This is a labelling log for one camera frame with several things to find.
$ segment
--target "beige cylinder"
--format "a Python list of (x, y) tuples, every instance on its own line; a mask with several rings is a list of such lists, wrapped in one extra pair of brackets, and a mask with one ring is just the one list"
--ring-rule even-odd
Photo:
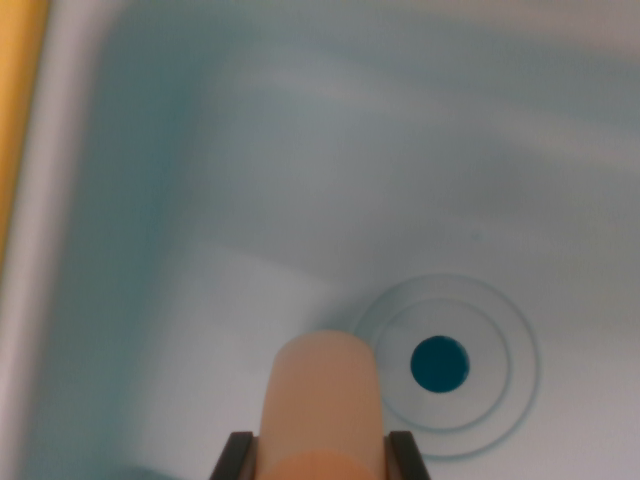
[(262, 411), (259, 480), (385, 480), (373, 352), (343, 332), (299, 337), (277, 354)]

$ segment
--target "yellow wall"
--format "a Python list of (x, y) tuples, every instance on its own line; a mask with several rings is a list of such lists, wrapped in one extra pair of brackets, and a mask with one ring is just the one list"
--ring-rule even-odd
[(0, 0), (0, 269), (48, 0)]

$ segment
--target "drain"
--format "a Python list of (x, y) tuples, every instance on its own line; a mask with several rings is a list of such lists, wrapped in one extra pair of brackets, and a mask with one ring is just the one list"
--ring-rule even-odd
[(409, 429), (427, 458), (464, 458), (505, 440), (539, 383), (533, 332), (477, 280), (419, 277), (384, 293), (356, 335), (373, 348), (387, 428)]

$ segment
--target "black bracket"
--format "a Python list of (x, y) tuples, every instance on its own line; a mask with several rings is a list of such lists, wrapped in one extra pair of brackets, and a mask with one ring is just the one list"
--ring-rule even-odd
[[(253, 480), (258, 437), (251, 432), (229, 435), (209, 480)], [(384, 437), (387, 480), (431, 480), (411, 432)]]

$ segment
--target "blurry foreground object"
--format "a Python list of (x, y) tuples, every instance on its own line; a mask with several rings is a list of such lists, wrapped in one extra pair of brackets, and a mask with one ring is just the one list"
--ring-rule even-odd
[(346, 333), (304, 335), (276, 356), (260, 441), (229, 437), (212, 480), (429, 478), (410, 432), (384, 438), (373, 352)]
[(0, 268), (49, 2), (0, 2)]

